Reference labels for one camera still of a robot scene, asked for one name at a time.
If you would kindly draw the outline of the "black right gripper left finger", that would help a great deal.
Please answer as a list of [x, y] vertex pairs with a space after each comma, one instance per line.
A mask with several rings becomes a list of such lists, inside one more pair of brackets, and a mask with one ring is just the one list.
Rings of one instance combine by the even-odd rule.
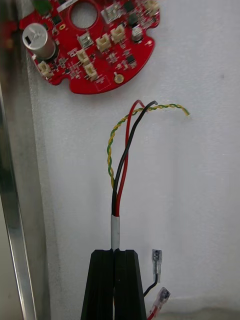
[[94, 250], [81, 311], [82, 320], [112, 320], [114, 292], [114, 252]]

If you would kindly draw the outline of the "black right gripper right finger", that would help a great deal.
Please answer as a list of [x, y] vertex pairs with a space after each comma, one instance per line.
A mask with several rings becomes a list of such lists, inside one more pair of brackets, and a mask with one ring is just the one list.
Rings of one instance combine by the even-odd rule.
[[114, 252], [114, 307], [116, 320], [147, 318], [138, 254], [134, 250]]

